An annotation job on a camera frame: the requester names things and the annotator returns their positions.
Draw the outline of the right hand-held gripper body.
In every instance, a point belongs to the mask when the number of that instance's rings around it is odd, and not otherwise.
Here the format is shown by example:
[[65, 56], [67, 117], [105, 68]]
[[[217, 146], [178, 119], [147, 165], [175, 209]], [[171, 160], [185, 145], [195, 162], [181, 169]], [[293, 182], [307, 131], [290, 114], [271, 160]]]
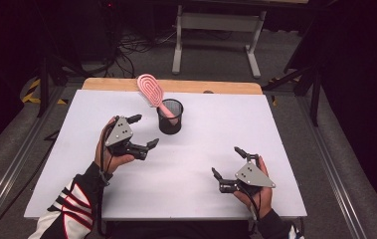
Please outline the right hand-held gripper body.
[[236, 173], [235, 179], [224, 179], [219, 176], [219, 190], [221, 193], [243, 191], [245, 194], [256, 194], [263, 187], [275, 188], [276, 185], [261, 171], [259, 156], [241, 152], [240, 156], [247, 162]]

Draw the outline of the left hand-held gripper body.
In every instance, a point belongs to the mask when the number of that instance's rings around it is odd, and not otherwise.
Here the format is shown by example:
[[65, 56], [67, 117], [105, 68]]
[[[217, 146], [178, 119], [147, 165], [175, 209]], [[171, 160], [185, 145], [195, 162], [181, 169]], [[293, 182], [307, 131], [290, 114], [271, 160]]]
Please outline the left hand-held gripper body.
[[148, 149], [143, 145], [132, 143], [133, 131], [126, 117], [116, 117], [112, 130], [105, 140], [105, 147], [113, 156], [133, 155], [135, 159], [145, 159]]

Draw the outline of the black mesh pen cup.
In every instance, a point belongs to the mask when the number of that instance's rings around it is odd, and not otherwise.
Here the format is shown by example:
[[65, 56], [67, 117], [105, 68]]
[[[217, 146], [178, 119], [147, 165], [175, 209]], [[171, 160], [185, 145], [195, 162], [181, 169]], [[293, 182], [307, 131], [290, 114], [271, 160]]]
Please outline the black mesh pen cup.
[[165, 134], [175, 134], [182, 127], [183, 105], [174, 99], [162, 101], [162, 106], [157, 109], [159, 129]]

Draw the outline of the pink hairbrush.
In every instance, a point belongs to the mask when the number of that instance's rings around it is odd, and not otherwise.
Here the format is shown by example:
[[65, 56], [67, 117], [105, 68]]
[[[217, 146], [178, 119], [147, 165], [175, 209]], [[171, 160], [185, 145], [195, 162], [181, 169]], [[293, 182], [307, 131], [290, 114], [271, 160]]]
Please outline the pink hairbrush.
[[155, 77], [149, 74], [140, 75], [136, 79], [138, 90], [152, 107], [160, 109], [172, 125], [178, 124], [176, 115], [164, 105], [164, 92]]

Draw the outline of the person's right hand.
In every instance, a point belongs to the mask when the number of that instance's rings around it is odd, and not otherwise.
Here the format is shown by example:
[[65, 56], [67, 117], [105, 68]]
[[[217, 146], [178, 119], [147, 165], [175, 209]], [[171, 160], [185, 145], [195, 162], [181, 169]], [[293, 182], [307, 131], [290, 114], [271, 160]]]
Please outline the person's right hand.
[[273, 209], [273, 191], [268, 187], [263, 187], [260, 192], [251, 197], [240, 191], [236, 191], [234, 196], [245, 204], [247, 209], [254, 213], [258, 219], [263, 219]]

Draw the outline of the person's left hand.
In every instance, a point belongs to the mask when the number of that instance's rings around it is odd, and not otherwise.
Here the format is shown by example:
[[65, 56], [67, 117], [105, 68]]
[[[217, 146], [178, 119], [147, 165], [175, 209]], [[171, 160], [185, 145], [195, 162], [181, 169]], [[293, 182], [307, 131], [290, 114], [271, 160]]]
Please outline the person's left hand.
[[94, 156], [95, 164], [108, 174], [113, 174], [120, 166], [134, 161], [134, 156], [125, 154], [121, 156], [113, 156], [109, 151], [103, 148], [102, 137], [105, 133], [105, 127], [102, 129]]

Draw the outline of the black metal stand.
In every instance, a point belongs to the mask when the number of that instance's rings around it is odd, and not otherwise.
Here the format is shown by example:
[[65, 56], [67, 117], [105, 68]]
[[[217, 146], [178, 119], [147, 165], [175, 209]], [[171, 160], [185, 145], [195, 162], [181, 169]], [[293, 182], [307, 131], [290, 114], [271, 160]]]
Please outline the black metal stand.
[[267, 85], [262, 87], [265, 92], [272, 91], [288, 82], [297, 79], [296, 85], [293, 87], [293, 93], [296, 96], [303, 97], [309, 89], [311, 91], [311, 101], [309, 107], [309, 117], [314, 126], [318, 126], [317, 112], [319, 104], [319, 95], [321, 87], [321, 77], [317, 67], [305, 67], [300, 70], [295, 70], [284, 77], [275, 81], [270, 81]]
[[64, 86], [68, 82], [65, 68], [68, 68], [78, 77], [90, 78], [92, 75], [85, 71], [82, 67], [73, 65], [72, 63], [56, 56], [54, 54], [46, 54], [40, 61], [40, 92], [41, 102], [39, 106], [38, 117], [40, 118], [48, 109], [50, 102], [49, 80], [52, 80], [55, 86]]

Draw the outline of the yellow-black hazard tape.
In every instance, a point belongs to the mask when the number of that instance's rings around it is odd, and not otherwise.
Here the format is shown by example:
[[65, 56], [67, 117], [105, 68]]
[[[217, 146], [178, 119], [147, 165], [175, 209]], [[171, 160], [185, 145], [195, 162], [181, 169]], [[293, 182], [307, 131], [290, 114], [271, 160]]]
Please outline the yellow-black hazard tape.
[[[41, 98], [35, 98], [34, 93], [37, 90], [37, 88], [41, 86], [41, 79], [36, 79], [33, 81], [33, 83], [28, 88], [26, 94], [22, 98], [23, 103], [31, 103], [31, 104], [40, 104]], [[69, 100], [67, 99], [58, 99], [57, 104], [58, 105], [67, 105], [69, 103]]]

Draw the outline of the aluminium floor rail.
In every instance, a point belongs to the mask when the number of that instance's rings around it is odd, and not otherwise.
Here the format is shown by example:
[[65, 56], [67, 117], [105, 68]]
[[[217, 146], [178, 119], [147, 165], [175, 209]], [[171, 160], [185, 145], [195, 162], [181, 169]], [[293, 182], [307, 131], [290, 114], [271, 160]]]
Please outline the aluminium floor rail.
[[352, 204], [349, 193], [346, 190], [344, 183], [335, 167], [322, 134], [319, 128], [314, 125], [309, 115], [310, 107], [308, 106], [307, 100], [303, 97], [298, 97], [296, 101], [300, 107], [307, 127], [309, 128], [310, 133], [317, 145], [323, 170], [327, 176], [331, 190], [336, 198], [337, 204], [345, 219], [345, 223], [349, 229], [352, 239], [368, 239]]
[[3, 204], [5, 198], [7, 197], [10, 189], [12, 188], [18, 174], [20, 173], [24, 163], [29, 157], [29, 153], [37, 139], [45, 121], [47, 120], [50, 112], [53, 110], [57, 101], [60, 99], [64, 87], [54, 87], [52, 92], [48, 95], [46, 99], [47, 105], [44, 111], [39, 117], [36, 117], [32, 123], [29, 132], [27, 133], [23, 143], [19, 147], [16, 155], [11, 159], [9, 167], [2, 174], [0, 178], [0, 208]]

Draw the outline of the white metal-frame table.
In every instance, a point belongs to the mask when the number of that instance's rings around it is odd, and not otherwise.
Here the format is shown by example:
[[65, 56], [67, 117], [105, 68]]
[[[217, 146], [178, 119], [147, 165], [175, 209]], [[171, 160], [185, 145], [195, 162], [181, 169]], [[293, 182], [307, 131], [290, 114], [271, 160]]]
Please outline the white metal-frame table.
[[245, 51], [252, 75], [255, 79], [258, 79], [262, 74], [255, 52], [266, 16], [266, 11], [261, 11], [257, 16], [191, 13], [184, 11], [183, 6], [179, 5], [176, 16], [176, 45], [174, 49], [172, 73], [178, 75], [181, 70], [183, 29], [249, 32], [252, 34], [252, 40], [250, 44], [245, 46]]

